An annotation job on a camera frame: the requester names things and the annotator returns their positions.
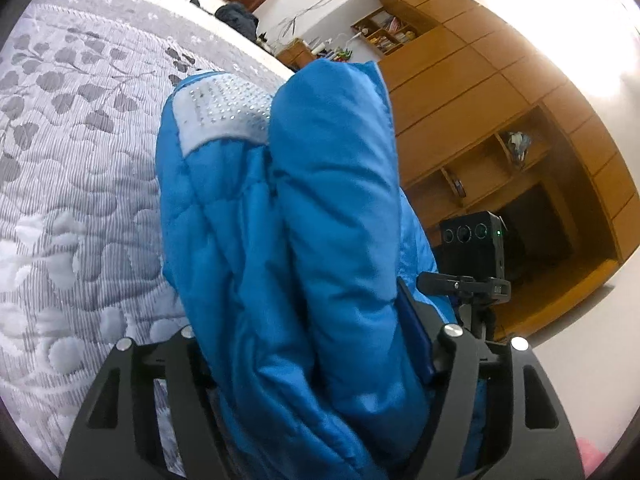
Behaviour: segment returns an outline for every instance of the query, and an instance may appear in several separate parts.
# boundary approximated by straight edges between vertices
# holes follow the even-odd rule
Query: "dark clothing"
[[[220,7],[216,11],[215,17],[233,30],[238,31],[252,43],[258,39],[258,18],[246,10],[246,7],[240,2],[231,2]]]

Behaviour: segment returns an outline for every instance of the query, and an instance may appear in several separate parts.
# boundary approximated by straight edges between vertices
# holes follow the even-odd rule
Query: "floor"
[[[258,10],[260,30],[273,39],[288,18],[317,1],[268,1]],[[517,28],[585,94],[640,185],[640,41],[619,1],[476,1]],[[331,20],[350,20],[358,5],[331,0],[306,12],[296,20],[296,35],[319,36]],[[605,452],[640,406],[638,276],[640,251],[574,312],[532,338],[575,434]]]

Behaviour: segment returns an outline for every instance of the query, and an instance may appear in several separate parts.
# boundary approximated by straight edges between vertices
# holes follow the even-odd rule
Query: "white patch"
[[[174,96],[174,117],[182,155],[211,140],[268,143],[272,97],[231,74],[214,74],[181,88]]]
[[[15,234],[30,251],[44,232],[44,218],[41,214],[22,216],[15,225]]]

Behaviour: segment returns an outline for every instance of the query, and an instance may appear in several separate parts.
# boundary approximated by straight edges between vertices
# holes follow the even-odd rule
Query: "bed sheet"
[[[161,272],[166,98],[199,70],[269,93],[287,76],[224,36],[147,0],[34,0],[0,52],[0,397],[54,473],[113,344],[187,323]],[[181,473],[161,385],[156,395]]]

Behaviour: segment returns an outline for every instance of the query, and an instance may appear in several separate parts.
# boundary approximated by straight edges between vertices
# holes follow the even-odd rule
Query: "screw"
[[[462,327],[460,327],[459,325],[456,325],[454,323],[449,323],[448,325],[444,326],[444,333],[447,334],[449,337],[460,337],[465,332],[462,330]]]
[[[125,350],[129,350],[131,345],[133,345],[133,341],[129,337],[123,337],[116,343],[116,348],[124,352]]]
[[[193,327],[191,325],[187,325],[186,327],[184,327],[182,330],[180,330],[180,333],[185,339],[193,339],[194,337]]]
[[[516,350],[524,352],[529,348],[529,342],[523,337],[514,337],[511,340],[511,346],[513,346]]]

